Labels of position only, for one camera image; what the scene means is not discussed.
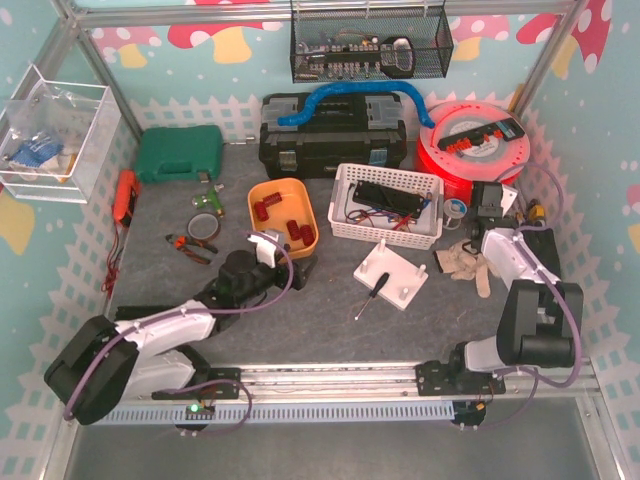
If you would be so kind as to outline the beige work glove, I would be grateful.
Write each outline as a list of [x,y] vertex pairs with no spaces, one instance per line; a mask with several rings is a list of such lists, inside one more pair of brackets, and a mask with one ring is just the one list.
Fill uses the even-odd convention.
[[500,279],[497,268],[481,253],[469,253],[467,241],[462,240],[454,245],[434,252],[434,259],[439,271],[448,274],[455,281],[474,281],[476,292],[480,298],[489,298],[491,286],[489,275]]

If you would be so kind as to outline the black handle screwdriver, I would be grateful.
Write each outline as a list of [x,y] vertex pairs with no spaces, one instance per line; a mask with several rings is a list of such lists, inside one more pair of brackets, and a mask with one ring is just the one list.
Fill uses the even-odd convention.
[[379,294],[380,290],[386,285],[386,283],[388,282],[389,278],[390,278],[390,273],[389,272],[385,272],[379,277],[379,279],[377,280],[377,282],[374,285],[374,287],[370,290],[366,301],[361,306],[361,308],[357,312],[357,314],[354,316],[354,320],[355,321],[358,321],[361,318],[361,316],[364,313],[364,311],[366,310],[367,306]]

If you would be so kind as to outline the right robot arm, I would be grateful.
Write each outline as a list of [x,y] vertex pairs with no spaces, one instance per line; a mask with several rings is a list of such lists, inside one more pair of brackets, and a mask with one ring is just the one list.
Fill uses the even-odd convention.
[[492,264],[508,290],[497,332],[457,344],[446,363],[417,365],[421,396],[503,394],[503,376],[518,367],[573,368],[582,357],[583,291],[560,278],[550,226],[508,215],[506,194],[500,182],[474,182],[467,217],[467,249]]

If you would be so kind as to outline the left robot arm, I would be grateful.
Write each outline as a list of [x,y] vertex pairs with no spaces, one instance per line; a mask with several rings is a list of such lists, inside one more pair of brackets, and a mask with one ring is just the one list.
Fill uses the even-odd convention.
[[64,405],[64,417],[91,425],[121,401],[139,396],[158,400],[213,398],[216,390],[239,389],[238,375],[220,376],[192,348],[217,336],[241,315],[268,306],[274,287],[301,290],[317,258],[274,264],[236,250],[217,276],[178,306],[131,308],[131,319],[87,320],[44,374],[45,383]]

